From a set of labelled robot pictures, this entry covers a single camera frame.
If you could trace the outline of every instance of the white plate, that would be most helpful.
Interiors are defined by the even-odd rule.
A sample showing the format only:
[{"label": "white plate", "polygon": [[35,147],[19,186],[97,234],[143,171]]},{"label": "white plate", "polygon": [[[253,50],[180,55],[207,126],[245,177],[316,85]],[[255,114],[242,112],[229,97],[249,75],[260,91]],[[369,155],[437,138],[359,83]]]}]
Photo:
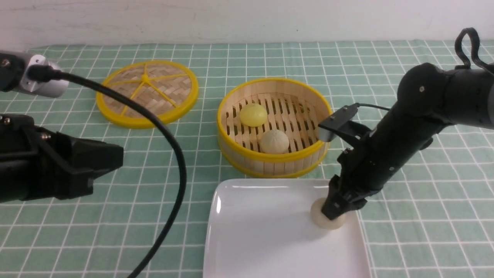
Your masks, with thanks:
[{"label": "white plate", "polygon": [[209,214],[203,278],[370,278],[356,212],[334,231],[310,218],[327,180],[222,182]]}]

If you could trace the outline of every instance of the bamboo steamer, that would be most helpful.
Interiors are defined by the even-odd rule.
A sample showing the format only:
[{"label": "bamboo steamer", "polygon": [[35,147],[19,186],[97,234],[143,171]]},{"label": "bamboo steamer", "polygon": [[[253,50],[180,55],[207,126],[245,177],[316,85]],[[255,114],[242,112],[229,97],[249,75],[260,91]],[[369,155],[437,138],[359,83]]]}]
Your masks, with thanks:
[{"label": "bamboo steamer", "polygon": [[[239,112],[249,103],[262,105],[267,121],[252,128],[240,122]],[[257,178],[296,178],[316,168],[329,143],[318,140],[318,123],[332,114],[326,99],[312,87],[290,79],[264,78],[229,92],[217,114],[218,144],[223,156],[239,171]],[[288,136],[288,151],[261,151],[263,134],[279,129]]]}]

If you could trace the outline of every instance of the yellow rim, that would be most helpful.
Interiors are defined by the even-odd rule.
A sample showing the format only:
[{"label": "yellow rim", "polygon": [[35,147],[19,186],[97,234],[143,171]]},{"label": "yellow rim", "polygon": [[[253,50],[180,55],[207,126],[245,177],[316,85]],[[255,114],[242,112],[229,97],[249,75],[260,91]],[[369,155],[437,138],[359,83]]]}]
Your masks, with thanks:
[{"label": "yellow rim", "polygon": [[312,170],[314,170],[315,168],[317,168],[317,166],[319,166],[319,164],[323,161],[324,157],[326,156],[326,153],[328,152],[328,149],[325,149],[324,150],[324,153],[323,155],[321,156],[321,158],[316,161],[314,164],[312,164],[311,166],[309,166],[308,168],[305,168],[304,170],[302,171],[298,171],[296,173],[291,173],[291,174],[287,174],[287,175],[265,175],[265,174],[261,174],[261,173],[257,173],[257,172],[254,172],[252,170],[249,170],[247,168],[244,168],[242,166],[240,166],[239,164],[237,164],[235,161],[233,161],[229,156],[228,154],[226,154],[224,151],[223,151],[223,148],[219,147],[219,149],[221,150],[221,152],[223,153],[223,156],[226,158],[226,160],[234,167],[236,168],[237,170],[239,170],[240,172],[248,175],[248,176],[251,176],[251,177],[255,177],[255,178],[272,178],[272,179],[283,179],[283,178],[298,178],[298,177],[301,177],[305,174],[308,174],[310,173]]},{"label": "yellow rim", "polygon": [[240,153],[241,155],[243,155],[247,158],[259,160],[262,162],[272,162],[272,163],[293,161],[293,160],[305,158],[306,156],[318,151],[321,147],[323,147],[324,142],[318,140],[317,142],[312,144],[310,147],[296,151],[296,152],[285,153],[285,154],[268,154],[268,153],[261,153],[261,152],[256,152],[256,151],[247,149],[247,148],[235,143],[235,141],[233,141],[226,134],[226,130],[221,125],[221,108],[225,105],[226,99],[242,87],[245,87],[245,86],[250,85],[252,83],[266,82],[266,81],[285,81],[285,82],[291,82],[291,83],[295,83],[297,85],[303,86],[306,89],[310,90],[311,92],[315,93],[321,99],[321,101],[324,103],[324,105],[328,108],[329,114],[330,115],[332,114],[331,107],[329,106],[329,103],[326,101],[324,96],[322,94],[320,94],[318,91],[316,91],[315,89],[313,89],[312,87],[310,87],[310,86],[308,86],[302,82],[291,80],[291,79],[286,79],[286,78],[262,78],[262,79],[252,80],[252,81],[243,83],[242,85],[231,90],[220,103],[220,106],[218,108],[218,113],[216,116],[216,123],[218,125],[218,130],[219,130],[218,133],[225,140],[225,142],[230,147],[232,147],[236,152]]},{"label": "yellow rim", "polygon": [[[102,84],[103,85],[108,85],[110,83],[110,81],[117,74],[119,74],[122,71],[126,71],[128,69],[133,68],[133,67],[142,66],[142,65],[144,65],[145,67],[147,67],[147,64],[150,64],[150,63],[153,63],[153,64],[168,64],[168,65],[174,66],[176,68],[179,68],[182,71],[184,71],[185,72],[185,75],[187,75],[190,78],[190,80],[191,80],[191,90],[190,90],[189,95],[185,99],[185,101],[181,105],[176,106],[173,110],[171,110],[171,111],[169,111],[167,113],[164,113],[164,114],[157,115],[157,117],[164,124],[172,123],[172,122],[178,120],[179,118],[183,117],[187,112],[189,112],[190,109],[192,109],[192,107],[194,106],[194,104],[196,104],[196,101],[197,101],[197,98],[198,98],[198,95],[199,95],[199,83],[197,81],[197,78],[196,78],[195,74],[190,69],[188,69],[187,67],[185,67],[185,66],[183,66],[181,64],[175,63],[175,62],[171,62],[171,61],[145,61],[145,62],[139,62],[139,63],[135,63],[135,64],[132,64],[132,65],[126,66],[124,68],[121,68],[120,70],[112,73],[110,76],[108,76],[105,79],[105,81],[103,81]],[[130,129],[148,129],[148,128],[153,128],[154,127],[154,125],[148,119],[145,119],[145,118],[130,118],[130,117],[125,117],[123,115],[120,115],[120,114],[117,114],[117,113],[113,112],[113,110],[111,110],[110,108],[108,108],[106,106],[106,104],[105,104],[105,102],[103,100],[103,96],[104,95],[102,93],[100,93],[100,92],[98,92],[96,94],[96,104],[98,105],[98,108],[101,111],[101,113],[103,114],[103,116],[105,116],[105,118],[107,118],[110,122],[112,122],[112,123],[114,123],[116,125],[119,125],[119,126],[130,128]]]}]

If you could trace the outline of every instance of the bamboo steamer lid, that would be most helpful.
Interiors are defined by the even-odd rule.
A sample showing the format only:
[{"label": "bamboo steamer lid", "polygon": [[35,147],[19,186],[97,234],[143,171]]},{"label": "bamboo steamer lid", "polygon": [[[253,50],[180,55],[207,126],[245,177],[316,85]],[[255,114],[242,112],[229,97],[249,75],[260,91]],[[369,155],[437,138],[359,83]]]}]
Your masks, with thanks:
[{"label": "bamboo steamer lid", "polygon": [[[196,103],[199,85],[194,73],[171,61],[135,63],[112,73],[103,85],[134,100],[169,124],[184,116]],[[139,113],[97,93],[96,104],[110,122],[132,129],[153,128]]]}]

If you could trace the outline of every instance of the black cable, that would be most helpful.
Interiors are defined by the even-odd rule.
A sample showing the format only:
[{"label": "black cable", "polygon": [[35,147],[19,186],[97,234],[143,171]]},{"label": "black cable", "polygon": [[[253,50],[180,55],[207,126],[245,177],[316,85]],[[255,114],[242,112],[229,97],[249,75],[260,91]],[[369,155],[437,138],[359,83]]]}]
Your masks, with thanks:
[{"label": "black cable", "polygon": [[382,106],[379,106],[379,105],[374,105],[374,104],[358,103],[358,102],[357,102],[357,105],[358,105],[359,107],[360,107],[360,106],[366,106],[366,107],[372,107],[372,108],[377,108],[377,109],[382,109],[382,110],[389,111],[389,108],[382,107]]},{"label": "black cable", "polygon": [[104,85],[101,85],[97,82],[94,82],[92,80],[74,74],[54,70],[50,66],[32,66],[28,71],[28,75],[31,79],[38,80],[40,82],[48,82],[50,80],[66,80],[87,87],[89,89],[95,90],[97,92],[100,92],[106,96],[115,99],[116,101],[128,106],[129,108],[135,110],[137,113],[144,116],[146,119],[150,120],[161,131],[161,133],[164,135],[166,140],[168,140],[168,142],[171,145],[171,148],[175,152],[175,156],[177,158],[177,163],[178,163],[178,171],[180,175],[177,198],[170,212],[170,216],[168,217],[168,220],[166,221],[165,226],[163,227],[163,230],[161,231],[160,235],[156,238],[155,243],[153,244],[149,252],[146,254],[146,256],[139,263],[139,265],[137,265],[134,271],[132,271],[132,273],[128,276],[128,278],[136,278],[148,265],[148,263],[151,261],[151,259],[156,254],[157,250],[165,240],[166,235],[170,231],[170,228],[173,225],[173,222],[175,221],[175,218],[178,215],[178,211],[180,210],[180,206],[182,205],[185,196],[185,189],[187,186],[187,167],[185,165],[185,158],[182,149],[180,148],[180,145],[178,144],[175,137],[173,137],[171,132],[168,130],[168,128],[153,113],[151,113],[149,110],[147,110],[140,104],[136,103],[135,101],[131,100],[130,98],[121,95]]}]

